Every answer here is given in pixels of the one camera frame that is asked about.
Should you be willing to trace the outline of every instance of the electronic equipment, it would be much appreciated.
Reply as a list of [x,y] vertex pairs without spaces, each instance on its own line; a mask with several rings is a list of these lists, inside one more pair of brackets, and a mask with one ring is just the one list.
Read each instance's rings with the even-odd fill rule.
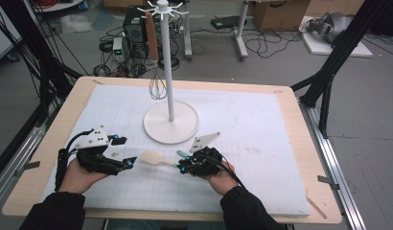
[[138,8],[144,9],[144,6],[130,6],[128,8],[125,21],[123,22],[123,29],[130,43],[142,43],[147,40],[144,13]]
[[[70,150],[72,144],[81,136],[86,137],[82,138],[74,148]],[[104,151],[109,146],[123,145],[126,140],[126,137],[106,135],[103,126],[97,129],[83,131],[74,136],[65,149],[60,149],[58,151],[55,191],[58,191],[62,183],[67,170],[68,159],[72,154],[77,155],[81,167],[89,172],[117,175],[121,171],[132,169],[137,157],[130,157],[123,161],[117,161],[104,156]]]
[[220,171],[222,155],[215,148],[205,147],[178,161],[177,167],[181,174],[189,173],[194,176],[217,174]]
[[317,32],[331,44],[337,39],[349,26],[352,18],[341,12],[325,13],[321,18],[312,19],[307,26],[309,32]]
[[126,54],[122,37],[113,38],[113,56],[115,57],[116,62],[125,62]]
[[241,18],[239,16],[228,16],[228,17],[211,19],[211,24],[215,27],[215,29],[221,30],[225,28],[232,28],[232,27],[239,26],[240,20]]

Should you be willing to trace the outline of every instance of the table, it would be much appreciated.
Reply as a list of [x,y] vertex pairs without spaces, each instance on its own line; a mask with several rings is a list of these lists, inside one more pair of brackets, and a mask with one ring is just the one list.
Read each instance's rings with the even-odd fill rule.
[[[40,200],[48,177],[56,162],[57,152],[68,141],[75,122],[79,119],[91,96],[92,90],[97,84],[148,86],[149,80],[80,78],[32,157],[31,162],[40,161],[40,167],[26,170],[22,174],[3,207],[4,215],[26,216],[32,206]],[[341,214],[330,185],[317,181],[317,176],[325,176],[325,173],[301,110],[289,87],[179,80],[173,82],[173,87],[274,94],[283,113],[291,147],[312,212],[307,217],[275,216],[275,219],[279,222],[292,223],[341,222]],[[103,219],[222,220],[222,214],[103,209],[87,209],[86,216],[88,218]]]

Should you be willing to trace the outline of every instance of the white pole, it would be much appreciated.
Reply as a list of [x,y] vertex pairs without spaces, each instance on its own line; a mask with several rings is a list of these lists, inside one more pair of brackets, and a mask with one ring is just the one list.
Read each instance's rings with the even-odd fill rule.
[[[163,11],[165,6],[161,6],[160,2],[165,4],[167,1],[158,1],[157,4],[160,7],[160,11]],[[171,50],[170,50],[170,32],[169,32],[169,18],[168,14],[161,15],[161,39],[163,42],[163,57],[164,57],[164,75],[167,84],[167,99],[169,104],[169,116],[170,122],[174,121],[173,115],[173,78],[172,78],[172,67],[171,67]]]

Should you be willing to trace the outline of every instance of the white stand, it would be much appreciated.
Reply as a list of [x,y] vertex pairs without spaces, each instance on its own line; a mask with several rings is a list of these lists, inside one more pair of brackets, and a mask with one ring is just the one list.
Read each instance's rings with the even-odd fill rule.
[[[188,3],[184,1],[185,12],[188,11]],[[184,49],[185,58],[188,60],[192,59],[193,50],[191,47],[191,33],[190,33],[190,14],[185,14],[185,26],[184,26]]]
[[146,133],[155,141],[164,144],[178,144],[184,142],[197,133],[199,128],[199,118],[197,112],[188,104],[183,102],[173,102],[173,79],[172,63],[170,51],[169,15],[174,11],[169,7],[166,0],[157,1],[158,6],[149,4],[154,9],[151,15],[161,14],[161,39],[163,43],[164,73],[167,84],[168,112],[164,103],[156,104],[149,109],[144,119]]
[[244,46],[244,42],[242,39],[244,20],[246,19],[247,9],[248,9],[248,1],[243,1],[241,19],[239,21],[239,28],[237,31],[235,31],[236,42],[238,43],[239,50],[241,51],[241,60],[248,57],[246,47]]

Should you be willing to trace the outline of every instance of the floor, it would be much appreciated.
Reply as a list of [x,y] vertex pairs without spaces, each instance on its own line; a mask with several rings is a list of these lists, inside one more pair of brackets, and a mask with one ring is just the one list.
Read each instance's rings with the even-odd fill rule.
[[[63,14],[81,13],[87,15],[90,22],[95,22],[101,14],[97,11],[108,16],[102,10],[69,10],[49,14],[48,19],[55,23]],[[192,29],[212,30],[210,19],[192,18]],[[89,74],[101,61],[99,38],[121,25],[123,20],[122,17],[108,17],[108,22],[98,30],[61,35]],[[257,50],[260,45],[253,33],[257,32],[248,21],[244,41],[254,39],[248,42],[248,46]],[[292,38],[288,33],[283,36]],[[338,72],[331,97],[328,134],[366,228],[393,230],[393,45],[370,37],[366,39],[380,47],[363,39],[373,57],[350,57]],[[285,50],[269,58],[248,51],[249,57],[244,61],[240,61],[236,42],[230,34],[195,32],[192,33],[192,44],[193,57],[189,61],[182,55],[180,43],[177,55],[180,65],[173,71],[174,80],[291,86],[315,74],[327,59],[327,56],[310,55],[302,40],[290,42]],[[262,56],[269,56],[284,48],[285,44],[268,43],[268,52]],[[60,52],[69,67],[83,73],[65,48],[60,48]],[[304,93],[305,89],[299,90],[296,96]],[[0,153],[37,105],[34,85],[23,61],[2,60]],[[23,218],[4,217],[0,211],[0,229],[17,229],[22,221]],[[102,219],[88,218],[83,229],[101,229],[102,224]],[[295,224],[295,229],[344,230],[350,227],[344,220],[338,225]]]

